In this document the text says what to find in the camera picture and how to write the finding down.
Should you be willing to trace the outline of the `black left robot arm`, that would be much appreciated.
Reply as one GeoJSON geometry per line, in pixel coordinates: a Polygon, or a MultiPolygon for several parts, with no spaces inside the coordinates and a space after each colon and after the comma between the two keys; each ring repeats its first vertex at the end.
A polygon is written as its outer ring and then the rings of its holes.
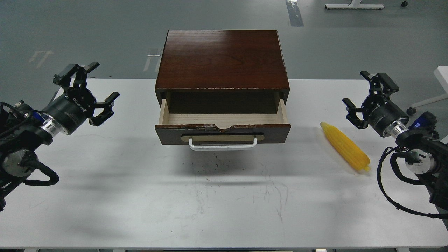
{"type": "Polygon", "coordinates": [[[88,74],[99,66],[69,64],[54,75],[53,83],[62,94],[43,110],[34,110],[24,101],[15,105],[1,102],[1,210],[5,197],[19,185],[51,186],[59,182],[58,174],[39,161],[35,150],[50,145],[58,133],[71,135],[85,121],[100,126],[113,114],[118,92],[98,102],[88,89],[88,74]]]}

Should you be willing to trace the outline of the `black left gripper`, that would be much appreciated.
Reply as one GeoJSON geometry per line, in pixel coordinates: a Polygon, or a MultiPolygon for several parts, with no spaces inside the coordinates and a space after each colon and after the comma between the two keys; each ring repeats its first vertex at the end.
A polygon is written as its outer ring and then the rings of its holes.
{"type": "Polygon", "coordinates": [[[99,62],[87,66],[69,64],[61,73],[54,75],[53,83],[66,92],[50,102],[42,112],[54,119],[64,134],[71,135],[87,118],[90,125],[100,126],[114,114],[112,107],[120,93],[113,92],[104,102],[97,103],[87,87],[88,74],[99,65],[99,62]],[[94,110],[100,108],[103,111],[93,116],[94,110]]]}

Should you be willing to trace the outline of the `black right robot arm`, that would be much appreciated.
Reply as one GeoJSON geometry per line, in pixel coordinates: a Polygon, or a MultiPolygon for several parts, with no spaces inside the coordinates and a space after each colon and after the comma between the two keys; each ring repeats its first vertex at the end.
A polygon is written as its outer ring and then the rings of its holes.
{"type": "Polygon", "coordinates": [[[382,184],[382,166],[390,156],[392,171],[398,179],[411,185],[423,185],[430,193],[430,203],[447,210],[447,144],[439,141],[436,131],[436,117],[425,112],[411,126],[407,126],[409,116],[394,104],[390,96],[399,91],[397,84],[386,74],[360,75],[369,82],[369,95],[361,107],[356,107],[350,99],[342,101],[348,112],[346,118],[357,128],[371,126],[385,138],[392,136],[396,147],[387,147],[377,167],[377,182],[385,198],[398,210],[410,214],[447,219],[447,214],[422,213],[400,205],[390,198],[382,184]]]}

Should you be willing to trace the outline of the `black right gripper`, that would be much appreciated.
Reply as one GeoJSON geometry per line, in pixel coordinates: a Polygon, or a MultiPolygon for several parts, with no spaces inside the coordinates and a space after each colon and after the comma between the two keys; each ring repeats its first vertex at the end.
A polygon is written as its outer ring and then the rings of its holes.
{"type": "Polygon", "coordinates": [[[360,75],[369,82],[369,95],[362,103],[362,109],[356,108],[349,98],[342,99],[348,112],[347,120],[357,129],[365,129],[369,124],[381,137],[390,135],[386,129],[396,121],[406,125],[410,117],[390,100],[390,96],[399,91],[399,87],[389,75],[373,75],[367,71],[361,71],[360,75]],[[364,120],[357,116],[360,112],[363,113],[364,120]]]}

